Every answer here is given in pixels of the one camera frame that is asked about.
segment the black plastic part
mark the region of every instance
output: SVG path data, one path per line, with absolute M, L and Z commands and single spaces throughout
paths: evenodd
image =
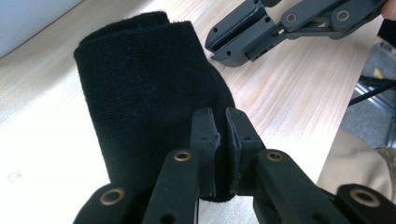
M 216 24 L 205 47 L 213 60 L 236 67 L 256 61 L 283 40 L 301 36 L 341 39 L 380 14 L 386 0 L 303 0 L 275 24 L 265 8 L 280 1 L 249 0 Z
M 205 47 L 215 53 L 212 59 L 236 67 L 253 60 L 257 55 L 249 52 L 272 34 L 277 35 L 276 25 L 265 6 L 260 1 L 246 1 L 215 25 L 206 38 Z
M 240 196 L 253 196 L 256 184 L 256 163 L 260 151 L 265 149 L 248 116 L 241 110 L 227 108 L 229 155 L 232 165 L 232 192 Z
M 198 222 L 198 160 L 188 149 L 166 156 L 143 224 Z
M 266 7 L 274 7 L 278 3 L 280 3 L 282 0 L 261 0 L 261 2 L 266 6 Z
M 259 154 L 257 173 L 261 187 L 255 199 L 262 203 L 255 212 L 257 217 L 265 217 L 260 223 L 276 217 L 274 213 L 268 217 L 267 210 L 277 211 L 282 223 L 349 223 L 288 154 L 264 150 Z
M 220 135 L 216 129 L 211 108 L 202 108 L 194 112 L 191 125 L 191 150 L 199 158 L 200 196 L 216 195 L 215 153 L 220 145 Z
M 334 31 L 348 31 L 361 21 L 371 21 L 381 12 L 386 0 L 349 0 L 332 11 L 331 21 Z
M 396 222 L 396 205 L 382 194 L 362 185 L 344 185 L 337 190 L 335 204 L 351 223 Z
M 108 184 L 99 188 L 78 212 L 75 224 L 130 223 L 139 221 L 133 211 L 135 199 L 132 186 Z
M 285 31 L 293 32 L 311 22 L 329 8 L 344 0 L 304 0 L 288 9 L 281 19 Z

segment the wooden table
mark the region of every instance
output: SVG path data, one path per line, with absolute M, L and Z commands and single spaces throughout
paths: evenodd
M 269 13 L 279 20 L 296 2 L 284 1 Z M 1 58 L 0 195 L 6 215 L 0 222 L 70 223 L 108 182 L 73 59 L 84 36 L 160 9 L 171 21 L 191 21 L 204 44 L 210 28 L 240 3 L 86 0 Z M 264 144 L 288 152 L 317 181 L 381 21 L 338 41 L 287 40 L 238 68 L 210 62 Z M 201 203 L 200 216 L 202 223 L 257 223 L 246 198 Z

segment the beige fabric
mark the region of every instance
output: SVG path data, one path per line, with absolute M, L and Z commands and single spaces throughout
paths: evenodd
M 335 193 L 340 185 L 351 183 L 375 189 L 390 200 L 394 196 L 386 161 L 358 137 L 339 130 L 318 179 L 318 186 Z
M 388 165 L 393 187 L 392 201 L 396 204 L 396 148 L 378 147 L 375 150 L 384 158 Z

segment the black cloth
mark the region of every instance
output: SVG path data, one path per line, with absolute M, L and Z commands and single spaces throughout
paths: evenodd
M 119 21 L 84 38 L 75 59 L 111 183 L 152 188 L 166 154 L 190 147 L 196 109 L 212 107 L 226 141 L 225 109 L 234 107 L 233 97 L 189 21 L 170 23 L 164 12 Z M 218 194 L 210 201 L 233 197 L 225 157 L 221 147 Z
M 378 35 L 396 48 L 396 21 L 384 20 Z

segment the folded black fabric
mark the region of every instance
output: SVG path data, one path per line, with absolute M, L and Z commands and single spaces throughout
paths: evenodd
M 212 107 L 226 141 L 225 109 L 233 97 L 190 22 L 170 23 L 164 12 L 116 22 L 83 39 L 75 59 L 112 183 L 152 188 L 166 154 L 190 147 L 196 109 Z M 218 194 L 210 201 L 233 197 L 225 157 L 220 148 Z

